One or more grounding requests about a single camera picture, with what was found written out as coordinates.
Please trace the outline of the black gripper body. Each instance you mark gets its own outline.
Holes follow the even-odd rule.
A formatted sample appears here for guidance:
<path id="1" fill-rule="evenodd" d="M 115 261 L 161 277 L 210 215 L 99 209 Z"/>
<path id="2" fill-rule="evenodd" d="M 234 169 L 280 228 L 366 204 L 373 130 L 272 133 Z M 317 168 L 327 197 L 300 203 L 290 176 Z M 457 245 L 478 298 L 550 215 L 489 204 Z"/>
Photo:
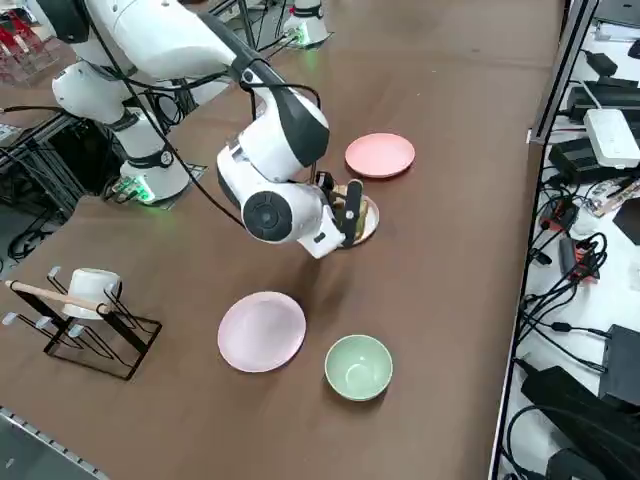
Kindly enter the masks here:
<path id="1" fill-rule="evenodd" d="M 318 171 L 315 174 L 314 185 L 320 190 L 323 202 L 333 206 L 337 198 L 333 176 L 328 171 Z"/>

